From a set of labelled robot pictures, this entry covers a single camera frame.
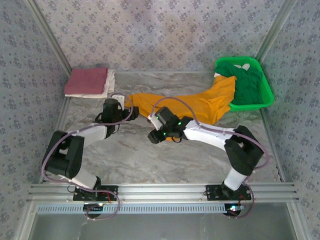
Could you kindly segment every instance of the green plastic basket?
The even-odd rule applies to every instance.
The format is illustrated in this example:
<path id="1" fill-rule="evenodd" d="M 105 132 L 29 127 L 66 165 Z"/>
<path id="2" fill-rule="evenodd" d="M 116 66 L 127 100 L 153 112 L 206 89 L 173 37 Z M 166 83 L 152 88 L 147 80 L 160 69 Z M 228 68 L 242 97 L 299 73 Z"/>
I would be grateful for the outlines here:
<path id="1" fill-rule="evenodd" d="M 228 62 L 234 65 L 243 66 L 244 64 L 250 64 L 250 66 L 257 68 L 262 72 L 262 81 L 260 84 L 260 94 L 262 98 L 261 104 L 249 104 L 249 105 L 235 105 L 230 103 L 230 111 L 237 112 L 237 111 L 253 111 L 265 107 L 269 107 L 275 100 L 274 95 L 270 89 L 270 86 L 267 82 L 266 76 L 264 71 L 262 70 L 259 62 L 251 57 L 251 56 L 234 56 L 234 57 L 221 57 L 215 62 L 215 66 L 217 67 L 220 63 Z"/>

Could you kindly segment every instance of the green cloth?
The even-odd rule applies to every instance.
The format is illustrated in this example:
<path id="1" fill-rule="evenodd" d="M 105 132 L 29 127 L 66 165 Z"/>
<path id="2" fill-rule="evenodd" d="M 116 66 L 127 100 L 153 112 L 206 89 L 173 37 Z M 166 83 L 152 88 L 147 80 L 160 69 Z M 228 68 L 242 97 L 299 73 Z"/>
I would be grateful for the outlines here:
<path id="1" fill-rule="evenodd" d="M 236 77 L 234 99 L 235 105 L 261 104 L 260 83 L 263 73 L 257 68 L 250 66 L 248 70 L 237 68 L 232 63 L 221 62 L 215 72 L 227 78 Z"/>

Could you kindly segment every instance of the marble floor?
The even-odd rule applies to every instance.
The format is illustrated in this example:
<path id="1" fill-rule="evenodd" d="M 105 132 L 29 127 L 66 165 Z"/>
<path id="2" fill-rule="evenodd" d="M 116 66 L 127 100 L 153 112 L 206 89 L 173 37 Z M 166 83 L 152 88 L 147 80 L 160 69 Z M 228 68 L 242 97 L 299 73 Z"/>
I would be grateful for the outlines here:
<path id="1" fill-rule="evenodd" d="M 115 92 L 189 95 L 208 89 L 213 80 L 213 73 L 116 73 Z M 104 99 L 72 98 L 64 130 L 92 123 L 102 111 L 103 102 Z M 249 182 L 280 181 L 259 111 L 228 112 L 216 125 L 246 126 L 271 155 L 269 165 L 254 172 Z M 82 164 L 99 176 L 103 184 L 220 183 L 228 174 L 231 166 L 223 150 L 187 140 L 152 144 L 148 140 L 152 129 L 142 116 L 122 124 L 116 134 L 86 147 Z"/>

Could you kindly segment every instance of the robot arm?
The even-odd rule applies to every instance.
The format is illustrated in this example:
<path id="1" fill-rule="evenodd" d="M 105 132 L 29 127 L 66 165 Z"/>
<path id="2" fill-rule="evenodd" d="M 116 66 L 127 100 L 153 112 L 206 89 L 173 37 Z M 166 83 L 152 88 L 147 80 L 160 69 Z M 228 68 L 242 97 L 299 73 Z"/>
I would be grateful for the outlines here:
<path id="1" fill-rule="evenodd" d="M 173 137 L 200 141 L 226 151 L 231 163 L 231 170 L 224 179 L 221 188 L 223 194 L 228 198 L 232 197 L 233 192 L 237 191 L 243 181 L 252 174 L 264 154 L 258 146 L 249 140 L 229 134 L 239 133 L 256 140 L 244 126 L 233 129 L 201 123 L 205 127 L 204 129 L 190 117 L 179 119 L 166 107 L 161 108 L 148 119 L 155 126 L 155 129 L 148 135 L 154 144 L 164 141 L 167 137 Z"/>
<path id="2" fill-rule="evenodd" d="M 95 122 L 110 124 L 124 119 L 127 119 L 127 121 L 134 120 L 139 115 L 139 108 L 133 107 L 132 109 L 133 112 L 127 119 L 130 109 L 124 108 L 124 97 L 115 95 L 104 101 L 103 111 L 95 118 Z M 114 125 L 108 127 L 99 125 L 67 137 L 50 156 L 45 170 L 81 187 L 99 189 L 101 187 L 100 178 L 89 173 L 82 166 L 83 149 L 96 141 L 108 138 L 114 131 Z M 67 132 L 64 131 L 53 133 L 43 161 L 53 146 L 66 134 Z"/>
<path id="3" fill-rule="evenodd" d="M 45 157 L 66 132 L 55 131 L 45 153 Z M 51 155 L 45 170 L 84 188 L 94 189 L 98 177 L 82 166 L 83 149 L 107 137 L 106 126 L 96 126 L 68 137 Z"/>

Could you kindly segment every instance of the wire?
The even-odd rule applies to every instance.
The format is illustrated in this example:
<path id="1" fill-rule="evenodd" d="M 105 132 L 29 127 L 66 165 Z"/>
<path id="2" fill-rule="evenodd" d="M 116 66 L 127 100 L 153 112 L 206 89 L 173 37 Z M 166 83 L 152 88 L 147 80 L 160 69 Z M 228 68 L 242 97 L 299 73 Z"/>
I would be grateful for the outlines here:
<path id="1" fill-rule="evenodd" d="M 72 186 L 72 185 L 70 184 L 69 186 L 67 186 L 67 187 L 66 187 L 66 190 L 67 190 L 69 193 L 73 194 L 75 191 L 70 191 L 70 190 L 69 190 L 70 186 Z"/>
<path id="2" fill-rule="evenodd" d="M 248 216 L 248 215 L 251 213 L 251 211 L 254 209 L 254 204 L 255 204 L 255 195 L 254 195 L 254 192 L 252 191 L 252 188 L 251 188 L 248 184 L 243 184 L 243 185 L 245 185 L 245 186 L 247 186 L 247 187 L 249 188 L 250 193 L 251 193 L 251 197 L 252 197 L 252 203 L 251 203 L 251 206 L 250 206 L 249 210 L 248 210 L 245 214 L 243 214 L 243 215 L 241 215 L 241 216 L 234 216 L 234 217 L 232 217 L 232 218 L 234 218 L 234 219 L 243 219 L 243 218 L 245 218 L 246 216 Z"/>
<path id="3" fill-rule="evenodd" d="M 247 207 L 247 199 L 242 194 L 240 194 L 239 197 L 245 201 L 244 208 L 246 208 Z"/>
<path id="4" fill-rule="evenodd" d="M 176 141 L 174 137 L 171 137 L 171 139 L 172 139 L 173 142 L 175 142 L 175 143 L 177 143 L 177 144 L 179 144 L 179 143 L 182 142 L 182 138 L 181 138 L 181 137 L 179 138 L 178 141 Z"/>
<path id="5" fill-rule="evenodd" d="M 111 199 L 110 199 L 110 194 L 109 194 L 109 193 L 103 192 L 103 193 L 101 193 L 101 194 L 107 194 L 107 196 L 108 196 L 108 201 L 109 201 L 109 203 L 111 203 Z"/>
<path id="6" fill-rule="evenodd" d="M 218 130 L 218 129 L 213 129 L 213 128 L 210 128 L 210 127 L 206 127 L 206 126 L 203 126 L 201 125 L 201 123 L 198 121 L 197 119 L 197 116 L 196 116 L 196 113 L 193 111 L 193 109 L 187 104 L 185 103 L 183 100 L 177 98 L 177 97 L 174 97 L 174 96 L 165 96 L 161 99 L 159 99 L 152 107 L 151 109 L 151 114 L 150 114 L 150 117 L 153 116 L 154 114 L 154 111 L 156 109 L 156 106 L 162 102 L 163 100 L 166 100 L 166 99 L 173 99 L 173 100 L 177 100 L 178 102 L 182 103 L 183 105 L 185 105 L 189 110 L 190 112 L 192 113 L 192 116 L 193 116 L 193 119 L 195 121 L 195 123 L 202 129 L 204 130 L 207 130 L 207 131 L 210 131 L 210 132 L 213 132 L 213 133 L 218 133 L 218 134 L 230 134 L 230 135 L 235 135 L 237 137 L 241 137 L 241 138 L 244 138 L 250 142 L 252 142 L 253 144 L 257 145 L 262 151 L 263 153 L 265 154 L 265 162 L 260 165 L 260 166 L 256 166 L 254 169 L 257 170 L 257 169 L 261 169 L 263 167 L 265 167 L 266 165 L 268 165 L 269 161 L 270 161 L 270 156 L 268 154 L 268 151 L 266 150 L 266 148 L 264 146 L 262 146 L 258 141 L 254 140 L 253 138 L 249 137 L 249 136 L 246 136 L 244 134 L 241 134 L 241 133 L 238 133 L 238 132 L 234 132 L 234 131 L 223 131 L 223 130 Z"/>
<path id="7" fill-rule="evenodd" d="M 49 176 L 46 175 L 46 165 L 51 157 L 51 155 L 54 153 L 54 151 L 57 149 L 57 147 L 64 141 L 66 140 L 69 136 L 73 135 L 73 134 L 78 134 L 80 132 L 83 132 L 85 130 L 88 130 L 88 129 L 91 129 L 91 128 L 94 128 L 94 127 L 97 127 L 97 126 L 115 126 L 115 125 L 120 125 L 120 124 L 123 124 L 126 122 L 126 120 L 128 120 L 131 115 L 133 114 L 133 111 L 134 111 L 134 104 L 133 102 L 131 101 L 130 98 L 128 98 L 129 102 L 130 102 L 130 113 L 129 115 L 121 120 L 121 121 L 118 121 L 118 122 L 114 122 L 114 123 L 97 123 L 97 124 L 91 124 L 90 126 L 86 126 L 86 127 L 83 127 L 79 130 L 75 130 L 75 131 L 71 131 L 71 132 L 68 132 L 66 135 L 64 135 L 62 138 L 60 138 L 56 143 L 55 145 L 52 147 L 52 149 L 49 151 L 49 153 L 47 154 L 47 156 L 45 157 L 44 161 L 43 161 L 43 164 L 42 164 L 42 167 L 41 167 L 41 175 L 43 176 L 43 178 L 45 180 L 48 180 L 50 182 L 53 182 L 53 183 L 63 183 L 63 184 L 70 184 L 70 185 L 74 185 L 76 186 L 77 188 L 79 189 L 82 189 L 84 191 L 87 191 L 87 192 L 90 192 L 90 193 L 108 193 L 108 194 L 111 194 L 115 197 L 116 201 L 117 201 L 117 208 L 116 210 L 114 211 L 114 213 L 112 213 L 111 215 L 107 216 L 107 217 L 103 217 L 103 218 L 88 218 L 87 216 L 87 219 L 88 220 L 93 220 L 93 221 L 100 221 L 100 220 L 107 220 L 107 219 L 111 219 L 113 218 L 117 213 L 118 211 L 120 210 L 120 199 L 119 197 L 113 192 L 113 191 L 109 191 L 109 190 L 102 190 L 102 189 L 90 189 L 90 188 L 86 188 L 86 187 L 83 187 L 83 186 L 80 186 L 76 183 L 73 183 L 73 182 L 69 182 L 69 181 L 66 181 L 66 180 L 60 180 L 60 179 L 54 179 L 54 178 L 51 178 Z"/>

